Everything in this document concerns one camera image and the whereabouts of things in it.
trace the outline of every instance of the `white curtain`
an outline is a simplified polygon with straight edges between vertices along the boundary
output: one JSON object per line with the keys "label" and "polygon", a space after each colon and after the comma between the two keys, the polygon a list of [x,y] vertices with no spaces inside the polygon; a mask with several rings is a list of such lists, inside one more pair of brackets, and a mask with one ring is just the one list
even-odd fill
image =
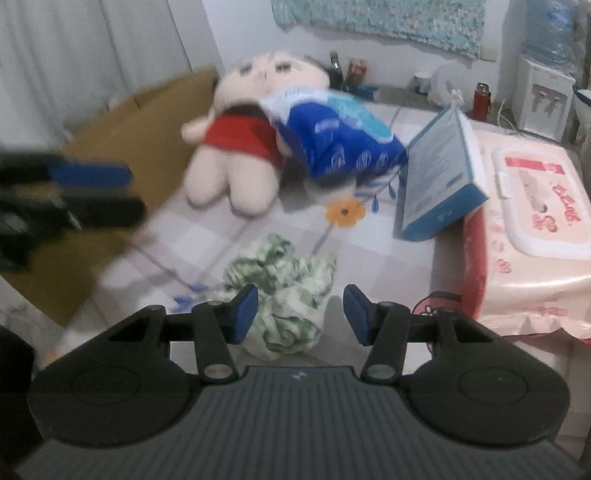
{"label": "white curtain", "polygon": [[22,120],[50,146],[190,71],[167,0],[0,0],[0,66]]}

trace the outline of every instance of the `blue plastic package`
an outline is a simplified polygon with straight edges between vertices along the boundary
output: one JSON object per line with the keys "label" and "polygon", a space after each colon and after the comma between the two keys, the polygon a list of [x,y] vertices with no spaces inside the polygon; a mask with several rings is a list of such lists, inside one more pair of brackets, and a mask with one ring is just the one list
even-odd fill
{"label": "blue plastic package", "polygon": [[390,128],[347,93],[294,87],[261,106],[312,179],[379,174],[408,161]]}

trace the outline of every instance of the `brown surface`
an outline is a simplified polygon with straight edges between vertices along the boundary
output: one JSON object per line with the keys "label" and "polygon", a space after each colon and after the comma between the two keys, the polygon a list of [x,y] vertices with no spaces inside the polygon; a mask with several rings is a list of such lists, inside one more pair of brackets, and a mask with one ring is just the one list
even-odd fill
{"label": "brown surface", "polygon": [[[179,187],[194,147],[180,135],[183,123],[211,106],[213,67],[174,79],[128,99],[82,131],[64,152],[80,160],[122,160],[133,190],[150,212]],[[4,277],[61,325],[92,292],[101,272],[129,246],[131,231],[82,231],[33,253],[31,271]]]}

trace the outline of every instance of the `red bottle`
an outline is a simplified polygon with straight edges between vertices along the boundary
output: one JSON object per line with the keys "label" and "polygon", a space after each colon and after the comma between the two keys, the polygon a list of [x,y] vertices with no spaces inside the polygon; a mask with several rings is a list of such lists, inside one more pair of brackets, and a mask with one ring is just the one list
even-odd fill
{"label": "red bottle", "polygon": [[491,90],[486,83],[479,83],[474,90],[474,107],[472,118],[479,122],[486,122],[486,117],[491,108]]}

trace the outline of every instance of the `pink wet wipes package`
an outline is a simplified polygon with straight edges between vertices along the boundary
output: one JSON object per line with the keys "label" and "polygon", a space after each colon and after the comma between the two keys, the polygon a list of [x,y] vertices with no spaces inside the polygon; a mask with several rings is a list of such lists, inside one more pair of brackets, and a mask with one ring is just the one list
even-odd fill
{"label": "pink wet wipes package", "polygon": [[499,335],[591,339],[591,203],[566,150],[476,136],[491,196],[465,220],[462,310]]}

